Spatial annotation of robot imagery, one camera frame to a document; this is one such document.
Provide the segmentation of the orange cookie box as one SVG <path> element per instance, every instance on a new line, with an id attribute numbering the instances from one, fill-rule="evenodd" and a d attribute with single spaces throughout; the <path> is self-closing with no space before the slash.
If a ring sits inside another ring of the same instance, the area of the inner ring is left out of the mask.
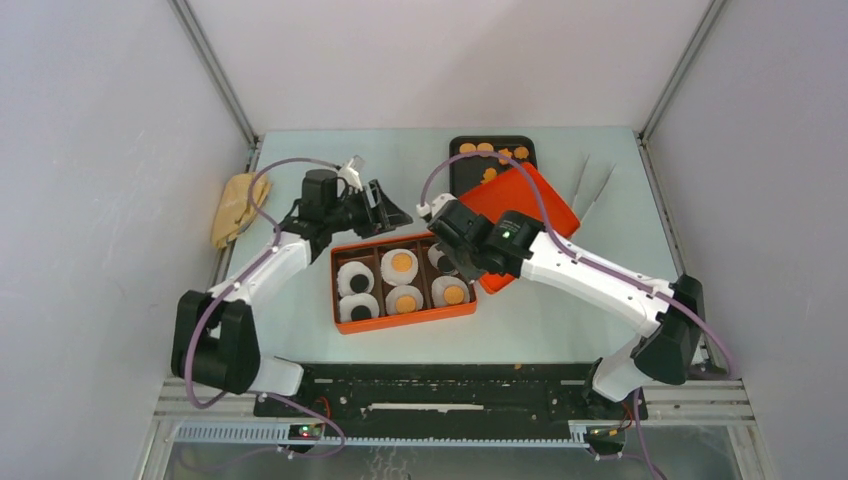
<path id="1" fill-rule="evenodd" d="M 467 316 L 473 286 L 432 234 L 336 247 L 331 251 L 333 321 L 342 334 Z"/>

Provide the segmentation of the black sandwich cookie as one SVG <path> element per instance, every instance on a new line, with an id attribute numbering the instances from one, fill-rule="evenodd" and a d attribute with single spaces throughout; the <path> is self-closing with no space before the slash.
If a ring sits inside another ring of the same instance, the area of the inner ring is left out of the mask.
<path id="1" fill-rule="evenodd" d="M 454 275 L 457 272 L 455 265 L 447 256 L 442 256 L 436 261 L 436 268 L 443 275 Z"/>
<path id="2" fill-rule="evenodd" d="M 350 318 L 352 321 L 372 319 L 373 312 L 367 305 L 357 305 L 351 309 Z"/>
<path id="3" fill-rule="evenodd" d="M 349 280 L 349 287 L 354 294 L 369 293 L 372 289 L 372 280 L 363 273 L 354 274 Z"/>

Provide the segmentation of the black cookie tray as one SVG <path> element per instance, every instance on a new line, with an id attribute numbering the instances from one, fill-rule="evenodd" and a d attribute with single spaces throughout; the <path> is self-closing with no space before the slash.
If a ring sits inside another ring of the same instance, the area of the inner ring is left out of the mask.
<path id="1" fill-rule="evenodd" d="M 529 149 L 530 156 L 527 160 L 521 161 L 514 158 L 519 164 L 529 163 L 534 167 L 537 166 L 536 149 L 534 142 L 526 136 L 522 135 L 467 135 L 454 137 L 449 142 L 449 156 L 460 154 L 458 148 L 463 143 L 473 143 L 475 145 L 483 142 L 491 143 L 494 150 L 498 152 L 501 149 L 507 148 L 514 152 L 519 146 L 524 146 Z M 472 189 L 476 188 L 480 183 L 483 172 L 487 168 L 494 168 L 498 171 L 498 175 L 506 172 L 511 168 L 509 165 L 500 165 L 498 157 L 491 156 L 476 156 L 468 159 L 459 160 L 452 163 L 449 169 L 449 192 L 456 197 L 462 196 Z"/>

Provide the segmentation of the metal tongs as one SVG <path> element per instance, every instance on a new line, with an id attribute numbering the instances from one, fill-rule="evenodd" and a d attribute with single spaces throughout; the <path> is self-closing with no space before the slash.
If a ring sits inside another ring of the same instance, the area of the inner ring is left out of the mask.
<path id="1" fill-rule="evenodd" d="M 581 223 L 586 220 L 590 210 L 604 193 L 616 167 L 616 164 L 607 165 L 600 177 L 592 179 L 591 173 L 598 166 L 592 160 L 590 154 L 586 154 L 583 157 L 583 162 L 578 170 L 577 180 L 570 197 L 570 207 Z"/>

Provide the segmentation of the orange box lid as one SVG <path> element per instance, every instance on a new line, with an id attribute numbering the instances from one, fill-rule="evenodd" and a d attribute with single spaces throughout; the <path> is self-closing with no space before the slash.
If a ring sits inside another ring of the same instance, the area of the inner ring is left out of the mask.
<path id="1" fill-rule="evenodd" d="M 523 163 L 520 166 L 529 174 L 539 190 L 543 207 L 556 232 L 565 238 L 571 237 L 580 228 L 580 221 L 570 206 L 536 167 L 529 163 Z M 536 220 L 542 219 L 541 206 L 538 205 L 530 185 L 524 176 L 512 167 L 499 174 L 494 180 L 479 185 L 457 198 L 472 211 L 484 215 L 491 222 L 496 222 L 507 211 L 517 211 Z"/>

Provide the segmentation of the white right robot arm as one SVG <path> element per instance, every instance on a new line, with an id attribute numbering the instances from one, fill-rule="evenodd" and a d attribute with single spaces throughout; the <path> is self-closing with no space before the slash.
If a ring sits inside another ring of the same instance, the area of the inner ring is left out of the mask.
<path id="1" fill-rule="evenodd" d="M 634 338 L 595 362 L 581 392 L 585 411 L 606 418 L 634 390 L 682 385 L 700 337 L 700 283 L 647 278 L 574 246 L 543 222 L 507 211 L 492 222 L 450 194 L 416 208 L 461 275 L 503 274 L 574 295 L 622 319 Z"/>

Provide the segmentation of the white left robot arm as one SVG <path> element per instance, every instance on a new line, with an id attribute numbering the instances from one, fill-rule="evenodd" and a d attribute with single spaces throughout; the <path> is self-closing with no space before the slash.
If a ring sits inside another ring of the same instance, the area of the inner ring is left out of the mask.
<path id="1" fill-rule="evenodd" d="M 278 404 L 292 416 L 312 411 L 316 390 L 302 380 L 303 367 L 262 349 L 258 310 L 312 265 L 335 234 L 367 239 L 412 223 L 378 181 L 360 188 L 355 181 L 340 169 L 307 171 L 300 198 L 248 264 L 205 292 L 189 290 L 180 297 L 170 360 L 174 375 L 236 395 L 278 394 Z"/>

